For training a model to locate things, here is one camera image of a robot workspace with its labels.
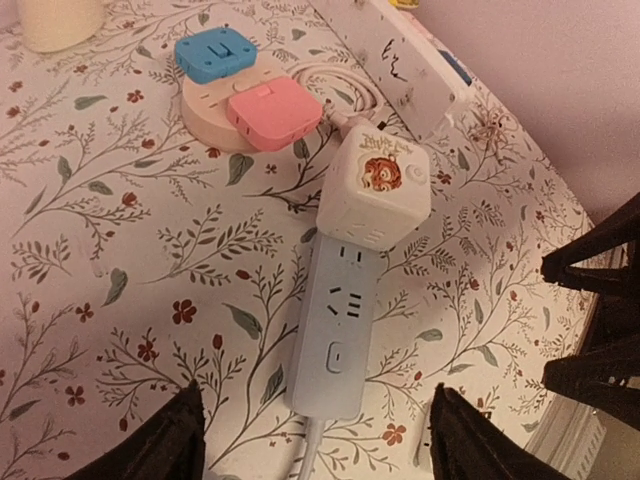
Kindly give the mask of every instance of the white cube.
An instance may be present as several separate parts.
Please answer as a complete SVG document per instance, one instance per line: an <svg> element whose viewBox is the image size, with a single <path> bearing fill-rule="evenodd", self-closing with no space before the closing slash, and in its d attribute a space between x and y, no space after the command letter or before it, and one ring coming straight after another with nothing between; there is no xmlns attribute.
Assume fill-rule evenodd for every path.
<svg viewBox="0 0 640 480"><path fill-rule="evenodd" d="M354 127L327 170L318 229L325 235L384 251L430 213L427 153L374 127Z"/></svg>

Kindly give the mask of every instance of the beige cylinder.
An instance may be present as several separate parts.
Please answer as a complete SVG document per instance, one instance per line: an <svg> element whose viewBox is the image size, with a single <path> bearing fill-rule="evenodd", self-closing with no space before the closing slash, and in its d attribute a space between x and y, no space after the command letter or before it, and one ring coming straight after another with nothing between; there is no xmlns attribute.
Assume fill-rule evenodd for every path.
<svg viewBox="0 0 640 480"><path fill-rule="evenodd" d="M102 0L18 0L24 45L56 52L96 33L104 23Z"/></svg>

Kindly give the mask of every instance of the blue plastic cube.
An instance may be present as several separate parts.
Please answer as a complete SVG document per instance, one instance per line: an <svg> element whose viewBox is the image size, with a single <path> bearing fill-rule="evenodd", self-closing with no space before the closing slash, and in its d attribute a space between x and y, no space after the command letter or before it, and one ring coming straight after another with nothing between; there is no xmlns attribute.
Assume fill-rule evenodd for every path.
<svg viewBox="0 0 640 480"><path fill-rule="evenodd" d="M257 54L256 46L231 28L214 28L176 43L176 63L200 85L252 67Z"/></svg>

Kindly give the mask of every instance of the floral tablecloth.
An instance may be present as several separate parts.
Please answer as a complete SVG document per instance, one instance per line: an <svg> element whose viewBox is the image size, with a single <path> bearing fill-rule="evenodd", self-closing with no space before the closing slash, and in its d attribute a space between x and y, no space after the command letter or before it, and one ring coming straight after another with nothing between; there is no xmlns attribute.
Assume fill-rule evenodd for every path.
<svg viewBox="0 0 640 480"><path fill-rule="evenodd" d="M336 132L277 154L206 148L183 128L176 39L229 24L285 68L358 69L303 0L116 0L91 41L41 56L0 34L0 480L63 477L179 386L206 402L207 475L286 478L302 422L282 401ZM311 82L343 108L362 99ZM425 478L424 403L459 389L524 445L591 298L541 255L589 228L581 206L476 79L425 145L433 214L384 255L362 413L328 425L317 479ZM389 108L378 120L407 135Z"/></svg>

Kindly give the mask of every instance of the pink block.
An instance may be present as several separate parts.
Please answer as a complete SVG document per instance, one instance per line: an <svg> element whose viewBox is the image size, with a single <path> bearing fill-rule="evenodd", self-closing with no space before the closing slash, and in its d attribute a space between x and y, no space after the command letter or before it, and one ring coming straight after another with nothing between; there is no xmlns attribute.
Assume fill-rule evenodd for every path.
<svg viewBox="0 0 640 480"><path fill-rule="evenodd" d="M276 152L313 130L322 105L289 77L279 77L229 98L227 118L249 143Z"/></svg>

